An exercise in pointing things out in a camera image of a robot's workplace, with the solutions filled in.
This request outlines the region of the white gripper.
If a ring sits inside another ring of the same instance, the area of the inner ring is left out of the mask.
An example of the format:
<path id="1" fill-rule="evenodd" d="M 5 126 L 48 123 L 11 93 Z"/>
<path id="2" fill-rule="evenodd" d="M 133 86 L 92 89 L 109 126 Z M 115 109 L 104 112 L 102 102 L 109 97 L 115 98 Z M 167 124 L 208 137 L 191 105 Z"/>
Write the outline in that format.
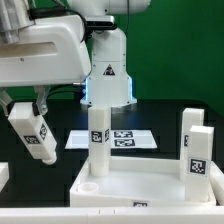
<path id="1" fill-rule="evenodd" d="M 0 45 L 0 87 L 35 86 L 33 113 L 45 115 L 49 85 L 82 82 L 90 73 L 83 34 L 77 15 L 38 19 L 20 30 L 18 43 Z M 0 88 L 0 106 L 8 117 L 14 102 L 5 88 Z"/>

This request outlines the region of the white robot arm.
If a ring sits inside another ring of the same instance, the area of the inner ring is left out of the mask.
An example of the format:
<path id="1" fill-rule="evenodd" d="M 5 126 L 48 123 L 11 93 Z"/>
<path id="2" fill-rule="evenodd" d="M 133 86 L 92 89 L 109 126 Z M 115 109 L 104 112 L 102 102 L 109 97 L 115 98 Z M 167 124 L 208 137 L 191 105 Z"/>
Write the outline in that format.
<path id="1" fill-rule="evenodd" d="M 126 35 L 116 14 L 131 15 L 151 0 L 0 0 L 0 106 L 9 114 L 10 87 L 32 86 L 36 114 L 46 114 L 52 85 L 85 85 L 84 105 L 123 107 L 136 102 L 126 71 Z"/>

